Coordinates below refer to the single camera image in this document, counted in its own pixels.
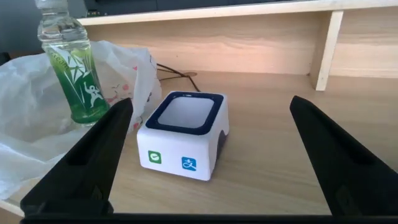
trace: desk surface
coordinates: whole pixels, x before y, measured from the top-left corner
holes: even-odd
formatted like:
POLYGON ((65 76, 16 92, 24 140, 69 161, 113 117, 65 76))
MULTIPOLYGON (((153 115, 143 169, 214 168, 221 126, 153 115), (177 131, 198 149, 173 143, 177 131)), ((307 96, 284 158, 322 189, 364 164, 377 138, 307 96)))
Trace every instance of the desk surface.
MULTIPOLYGON (((161 73, 160 77, 173 74, 161 73)), ((313 101, 398 170, 398 80, 330 77, 324 93, 308 77, 199 72, 202 91, 228 95, 231 132, 209 182, 139 164, 136 133, 127 136, 110 201, 115 212, 330 214, 290 115, 294 95, 313 101)), ((163 94, 190 90, 184 78, 162 81, 163 94)), ((22 215, 31 182, 0 207, 22 215)))

